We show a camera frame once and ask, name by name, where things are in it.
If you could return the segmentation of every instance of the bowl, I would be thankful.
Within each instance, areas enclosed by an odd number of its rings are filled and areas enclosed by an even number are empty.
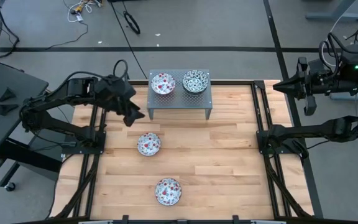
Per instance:
[[[164,178],[155,186],[155,198],[164,206],[178,203],[180,197],[180,184],[173,178]]]
[[[200,70],[188,71],[182,80],[184,89],[191,94],[200,94],[208,87],[209,78]]]
[[[152,89],[154,92],[165,95],[175,88],[175,79],[167,73],[160,73],[152,79]]]
[[[143,156],[153,156],[161,148],[161,140],[154,133],[145,133],[137,140],[137,150]]]

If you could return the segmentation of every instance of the gray floor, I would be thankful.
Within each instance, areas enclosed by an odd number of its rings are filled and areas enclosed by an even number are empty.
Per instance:
[[[67,4],[77,3],[75,0],[65,1]],[[334,22],[307,21],[305,13],[322,9],[330,11],[339,2],[271,0],[282,47],[317,47]],[[115,6],[123,10],[121,3],[117,2]],[[130,1],[126,6],[142,29],[142,34],[138,36],[126,28],[132,46],[274,47],[260,0],[147,0]],[[358,1],[349,12],[358,12]],[[81,24],[67,22],[67,9],[61,0],[6,0],[2,13],[8,26],[21,38],[18,47],[48,47],[75,39],[85,30]],[[62,47],[127,46],[108,5],[101,9],[94,7],[91,14],[84,12],[83,17],[89,25],[89,33],[79,41]],[[356,22],[339,23],[334,32],[343,40],[342,36],[353,33],[357,28]],[[0,47],[8,47],[9,44],[7,35],[2,34]],[[136,55],[146,74],[156,68],[207,68],[212,78],[282,78],[275,53],[136,52]],[[299,56],[310,60],[317,58],[317,54],[284,53],[290,76],[295,72]],[[68,74],[77,70],[107,75],[111,73],[113,63],[120,58],[128,61],[132,79],[144,78],[129,52],[13,53],[1,61],[48,81],[52,90]],[[304,103],[297,102],[304,125],[355,114],[354,101],[333,101],[324,96],[316,98],[318,109],[314,116],[303,116]],[[71,119],[73,109],[69,106],[62,109]],[[64,119],[57,110],[51,114]],[[15,130],[12,137],[24,142],[31,139],[21,128]],[[307,142],[310,146],[320,141],[312,139]],[[345,144],[326,143],[311,150],[310,156],[324,217],[358,220],[358,140]],[[0,178],[11,163],[8,161],[3,165]],[[0,188],[0,223],[43,219],[52,202],[54,181],[23,167],[12,180],[17,184],[16,191],[8,193]]]

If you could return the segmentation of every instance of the black desk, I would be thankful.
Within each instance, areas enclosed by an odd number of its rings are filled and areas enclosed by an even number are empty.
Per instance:
[[[0,64],[0,87],[1,86],[9,87],[15,93],[16,97],[0,103],[18,104],[20,107],[24,99],[35,97],[45,91],[48,83],[14,68]],[[40,164],[36,164],[37,167],[55,170],[60,161],[36,152],[31,152],[28,150],[28,145],[9,138],[9,135],[19,123],[18,108],[9,112],[6,116],[0,115],[0,166],[7,158],[10,158],[31,165],[35,165],[34,163],[38,162]]]

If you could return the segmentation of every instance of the chair wheel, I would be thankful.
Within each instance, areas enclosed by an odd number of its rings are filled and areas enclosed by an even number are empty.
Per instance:
[[[11,191],[14,191],[15,188],[16,188],[16,184],[15,183],[12,183],[12,182],[8,182],[7,185],[5,185],[5,190],[7,192],[11,192]]]

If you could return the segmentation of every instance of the wooden table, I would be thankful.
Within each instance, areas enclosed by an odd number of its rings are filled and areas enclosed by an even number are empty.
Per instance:
[[[276,82],[265,81],[273,123],[291,126],[284,94],[272,89]],[[131,100],[146,114],[147,87],[136,90]],[[128,128],[122,116],[108,114],[106,150],[99,162],[91,219],[120,220],[123,215],[131,220],[230,220],[233,215],[246,220],[273,219],[264,161],[257,149],[250,86],[213,85],[212,91],[208,121],[203,110],[157,110],[153,121],[146,116]],[[88,125],[91,110],[91,106],[77,106],[73,124]],[[137,139],[146,132],[162,140],[161,150],[152,157],[142,156],[136,148]],[[52,216],[75,192],[82,158],[75,155],[63,165]],[[288,190],[313,214],[299,157],[282,154],[280,158]],[[165,177],[178,180],[183,191],[171,207],[159,204],[154,195],[156,183]],[[284,215],[281,194],[276,192]]]

